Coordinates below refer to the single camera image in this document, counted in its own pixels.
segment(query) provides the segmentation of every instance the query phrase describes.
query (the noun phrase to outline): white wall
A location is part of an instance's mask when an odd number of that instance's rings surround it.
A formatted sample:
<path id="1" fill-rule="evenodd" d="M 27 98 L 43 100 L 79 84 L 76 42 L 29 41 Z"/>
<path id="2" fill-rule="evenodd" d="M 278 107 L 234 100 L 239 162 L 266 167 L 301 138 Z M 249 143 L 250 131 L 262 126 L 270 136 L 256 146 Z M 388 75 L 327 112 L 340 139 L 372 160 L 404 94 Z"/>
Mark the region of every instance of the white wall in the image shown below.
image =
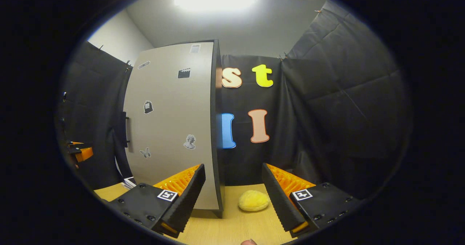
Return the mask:
<path id="1" fill-rule="evenodd" d="M 129 18 L 128 12 L 122 10 L 102 25 L 88 41 L 111 56 L 134 66 L 141 51 L 152 49 L 153 45 L 141 33 Z"/>
<path id="2" fill-rule="evenodd" d="M 257 0 L 241 10 L 188 11 L 174 0 L 138 0 L 128 14 L 155 47 L 219 40 L 222 55 L 284 57 L 326 0 Z"/>

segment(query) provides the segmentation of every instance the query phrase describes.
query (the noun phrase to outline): white cabinet door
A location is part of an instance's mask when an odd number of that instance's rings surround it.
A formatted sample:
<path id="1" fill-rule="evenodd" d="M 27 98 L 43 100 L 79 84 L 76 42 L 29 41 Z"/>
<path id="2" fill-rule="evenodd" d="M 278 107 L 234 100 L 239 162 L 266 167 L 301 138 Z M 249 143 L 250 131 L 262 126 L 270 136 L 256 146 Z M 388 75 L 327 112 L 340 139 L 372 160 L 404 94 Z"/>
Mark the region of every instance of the white cabinet door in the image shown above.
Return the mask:
<path id="1" fill-rule="evenodd" d="M 219 208 L 211 154 L 213 46 L 186 43 L 141 52 L 124 100 L 126 155 L 135 180 L 152 185 L 203 163 L 206 181 L 194 208 L 208 210 Z M 195 142 L 186 141 L 188 135 Z"/>

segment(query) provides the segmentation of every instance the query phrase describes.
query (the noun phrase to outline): butterfly sticker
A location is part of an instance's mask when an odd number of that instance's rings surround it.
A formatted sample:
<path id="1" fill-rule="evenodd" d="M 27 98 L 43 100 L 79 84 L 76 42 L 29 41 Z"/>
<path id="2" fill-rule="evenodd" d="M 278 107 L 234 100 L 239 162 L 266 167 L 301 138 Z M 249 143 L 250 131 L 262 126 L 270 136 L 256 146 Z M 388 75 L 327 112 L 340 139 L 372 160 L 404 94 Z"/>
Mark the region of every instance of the butterfly sticker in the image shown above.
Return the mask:
<path id="1" fill-rule="evenodd" d="M 148 151 L 148 147 L 146 148 L 146 151 L 140 150 L 141 154 L 144 155 L 144 158 L 147 159 L 147 157 L 150 158 L 150 151 Z"/>

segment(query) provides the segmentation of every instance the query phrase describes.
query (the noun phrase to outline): black fabric backdrop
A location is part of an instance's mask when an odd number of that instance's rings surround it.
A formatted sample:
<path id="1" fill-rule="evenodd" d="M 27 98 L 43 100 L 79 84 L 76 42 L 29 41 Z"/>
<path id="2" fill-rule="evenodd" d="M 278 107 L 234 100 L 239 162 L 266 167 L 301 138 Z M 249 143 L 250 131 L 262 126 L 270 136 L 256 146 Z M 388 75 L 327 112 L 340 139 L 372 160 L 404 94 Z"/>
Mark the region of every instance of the black fabric backdrop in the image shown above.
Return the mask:
<path id="1" fill-rule="evenodd" d="M 282 169 L 291 169 L 296 149 L 296 120 L 292 103 L 287 93 L 280 68 L 279 58 L 259 56 L 221 57 L 224 68 L 238 68 L 241 71 L 242 85 L 239 88 L 222 88 L 223 113 L 231 113 L 232 138 L 236 142 L 233 149 L 225 149 L 226 185 L 259 184 L 263 162 Z M 271 87 L 261 87 L 251 69 L 265 64 L 272 70 L 268 79 Z M 267 142 L 252 143 L 252 119 L 248 115 L 254 109 L 265 109 Z"/>
<path id="2" fill-rule="evenodd" d="M 80 162 L 77 172 L 94 190 L 121 182 L 121 174 L 132 175 L 121 132 L 115 130 L 124 119 L 118 110 L 123 109 L 130 71 L 130 66 L 86 42 L 76 50 L 63 78 L 66 101 L 60 103 L 59 116 L 65 119 L 68 141 L 93 145 L 93 156 Z"/>
<path id="3" fill-rule="evenodd" d="M 377 35 L 327 1 L 282 69 L 322 179 L 360 198 L 375 191 L 412 129 L 409 88 Z M 296 174 L 305 168 L 298 164 Z"/>

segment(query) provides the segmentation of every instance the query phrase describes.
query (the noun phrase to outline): orange object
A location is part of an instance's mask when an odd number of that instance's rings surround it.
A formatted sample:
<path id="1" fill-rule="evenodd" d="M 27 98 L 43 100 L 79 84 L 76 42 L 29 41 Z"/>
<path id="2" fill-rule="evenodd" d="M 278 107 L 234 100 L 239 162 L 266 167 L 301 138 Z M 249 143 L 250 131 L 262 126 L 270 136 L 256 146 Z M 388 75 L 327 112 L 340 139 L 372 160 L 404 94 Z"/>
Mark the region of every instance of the orange object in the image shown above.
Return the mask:
<path id="1" fill-rule="evenodd" d="M 316 186 L 315 184 L 308 182 L 302 178 L 299 178 L 292 173 L 286 172 L 283 169 L 279 169 L 269 164 L 266 164 L 266 166 L 268 166 L 268 168 L 271 170 L 271 172 L 274 175 L 274 178 L 276 178 L 279 185 L 281 186 L 281 189 L 283 189 L 284 193 L 286 194 L 287 198 L 291 201 L 292 205 L 294 205 L 294 202 L 292 202 L 291 198 L 289 197 L 289 195 L 291 195 L 291 192 L 297 192 L 298 190 L 304 190 Z"/>
<path id="2" fill-rule="evenodd" d="M 300 232 L 301 230 L 307 228 L 307 226 L 308 226 L 308 222 L 305 221 L 305 222 L 302 223 L 301 225 L 299 225 L 299 226 L 293 228 L 293 229 L 292 229 L 292 232 L 294 232 L 294 233 Z"/>
<path id="3" fill-rule="evenodd" d="M 88 158 L 92 157 L 92 155 L 93 155 L 92 148 L 81 149 L 81 153 L 75 154 L 78 162 L 83 162 L 87 160 Z"/>
<path id="4" fill-rule="evenodd" d="M 158 182 L 157 184 L 154 184 L 153 187 L 177 192 L 178 195 L 181 196 L 199 166 L 200 164 L 190 167 L 189 169 L 185 169 L 182 172 L 179 172 L 165 180 Z"/>
<path id="5" fill-rule="evenodd" d="M 169 230 L 169 231 L 172 232 L 172 233 L 175 233 L 175 234 L 178 233 L 177 230 L 171 228 L 168 224 L 166 224 L 166 222 L 162 222 L 162 223 L 161 223 L 161 226 L 162 226 L 163 228 Z"/>

